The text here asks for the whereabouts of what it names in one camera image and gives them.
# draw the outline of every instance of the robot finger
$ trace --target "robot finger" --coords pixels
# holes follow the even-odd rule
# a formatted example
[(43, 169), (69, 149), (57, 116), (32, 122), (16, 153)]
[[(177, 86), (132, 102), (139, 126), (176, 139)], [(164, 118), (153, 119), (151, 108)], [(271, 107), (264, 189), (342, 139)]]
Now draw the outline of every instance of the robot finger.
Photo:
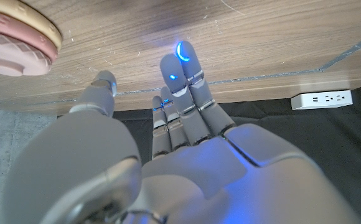
[(210, 139), (211, 133), (194, 105), (179, 59), (173, 54), (165, 55), (160, 69), (191, 145)]
[(176, 48), (176, 55), (182, 64), (193, 101), (212, 134), (222, 135), (227, 129), (234, 127), (233, 120), (212, 98), (192, 44), (187, 41), (180, 42)]
[(161, 98), (164, 99), (163, 107), (167, 117), (167, 127), (169, 136), (171, 137), (172, 150), (175, 151), (180, 147), (190, 146), (168, 87), (164, 86), (161, 88)]
[(155, 96), (152, 99), (153, 112), (153, 145), (152, 145), (152, 159), (160, 155), (170, 153), (171, 139), (169, 137), (167, 118), (164, 112), (163, 103), (160, 96)]

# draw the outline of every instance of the electrical socket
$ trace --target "electrical socket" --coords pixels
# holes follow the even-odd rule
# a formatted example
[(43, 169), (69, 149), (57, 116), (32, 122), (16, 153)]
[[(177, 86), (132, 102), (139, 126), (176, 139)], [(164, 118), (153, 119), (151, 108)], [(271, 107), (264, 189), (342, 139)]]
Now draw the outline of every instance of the electrical socket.
[(303, 93), (291, 98), (293, 110), (338, 108), (353, 104), (350, 90)]

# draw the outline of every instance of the fingertip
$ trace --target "fingertip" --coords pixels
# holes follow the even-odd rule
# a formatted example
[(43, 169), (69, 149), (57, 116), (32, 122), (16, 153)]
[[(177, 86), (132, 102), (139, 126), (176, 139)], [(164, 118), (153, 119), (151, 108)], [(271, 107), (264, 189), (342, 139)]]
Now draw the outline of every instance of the fingertip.
[(176, 47), (176, 55), (182, 64), (186, 78), (190, 78), (201, 71), (200, 62), (190, 42), (179, 42)]
[(162, 77), (172, 93), (186, 87), (187, 80), (182, 65), (174, 54), (167, 54), (161, 59), (160, 69)]
[(169, 101), (172, 101), (172, 95), (169, 91), (168, 87), (164, 86), (161, 88), (161, 98), (163, 99), (163, 103), (167, 103)]
[(155, 96), (152, 99), (152, 108), (153, 109), (157, 109), (160, 108), (162, 106), (162, 100), (160, 96)]

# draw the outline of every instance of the power strip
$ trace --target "power strip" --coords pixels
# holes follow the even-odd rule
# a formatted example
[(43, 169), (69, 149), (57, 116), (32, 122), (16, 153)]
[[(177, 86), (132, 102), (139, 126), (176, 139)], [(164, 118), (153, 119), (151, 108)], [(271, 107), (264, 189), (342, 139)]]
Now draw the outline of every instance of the power strip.
[(353, 104), (350, 90), (303, 93), (291, 98), (293, 110), (338, 108)]

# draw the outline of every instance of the wood grain surface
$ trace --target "wood grain surface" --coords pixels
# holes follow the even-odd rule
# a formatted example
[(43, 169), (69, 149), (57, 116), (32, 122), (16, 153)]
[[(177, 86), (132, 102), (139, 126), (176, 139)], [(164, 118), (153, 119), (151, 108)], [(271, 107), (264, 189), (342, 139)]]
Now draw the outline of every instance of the wood grain surface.
[[(7, 110), (66, 113), (99, 70), (113, 72), (126, 93), (116, 96), (116, 110), (150, 108), (159, 92), (143, 90), (164, 85), (160, 59), (180, 40), (194, 45), (208, 82), (321, 68), (361, 41), (358, 0), (24, 2), (56, 24), (63, 48), (47, 75), (0, 75), (0, 108)], [(210, 89), (222, 103), (360, 86), (361, 49), (325, 72)]]

